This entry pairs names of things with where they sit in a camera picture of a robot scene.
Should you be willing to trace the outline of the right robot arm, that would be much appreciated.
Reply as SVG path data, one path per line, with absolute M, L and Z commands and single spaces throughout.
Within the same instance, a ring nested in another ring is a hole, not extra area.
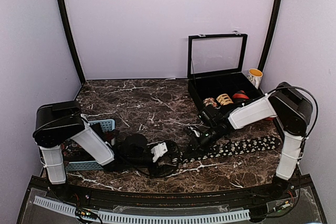
M 211 156 L 240 155 L 263 151 L 274 146 L 269 140 L 242 140 L 237 146 L 214 149 L 216 142 L 234 132 L 267 118 L 277 118 L 282 126 L 284 143 L 281 157 L 268 187 L 268 195 L 273 200 L 280 199 L 288 191 L 289 181 L 302 158 L 303 149 L 310 134 L 308 126 L 313 113 L 318 113 L 316 100 L 309 101 L 301 87 L 287 82 L 254 99 L 244 98 L 237 93 L 230 102 L 225 98 L 217 100 L 216 105 L 208 104 L 198 113 L 198 117 L 209 128 L 205 132 L 188 127 L 191 140 L 182 160 L 192 162 Z

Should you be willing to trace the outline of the black white patterned tie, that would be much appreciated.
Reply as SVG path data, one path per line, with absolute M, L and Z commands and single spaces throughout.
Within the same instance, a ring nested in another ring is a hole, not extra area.
M 225 144 L 216 144 L 207 147 L 204 150 L 185 151 L 178 155 L 178 151 L 171 155 L 172 164 L 176 165 L 178 162 L 182 164 L 191 163 L 194 161 L 201 161 L 208 158 L 227 157 L 233 155 L 242 155 L 253 153 L 256 151 L 269 151 L 279 147 L 281 140 L 273 135 L 267 135 L 257 138 L 251 138 L 241 141 L 233 141 Z

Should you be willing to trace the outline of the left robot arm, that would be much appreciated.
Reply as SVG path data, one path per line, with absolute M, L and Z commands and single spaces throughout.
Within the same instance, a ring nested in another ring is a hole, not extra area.
M 61 147 L 67 140 L 82 147 L 108 172 L 133 168 L 149 178 L 164 178 L 177 170 L 180 151 L 175 142 L 149 145 L 144 135 L 135 133 L 117 143 L 118 134 L 117 130 L 105 131 L 99 122 L 88 121 L 77 101 L 40 106 L 33 138 L 40 149 L 54 195 L 63 201 L 74 197 L 74 189 L 67 183 Z

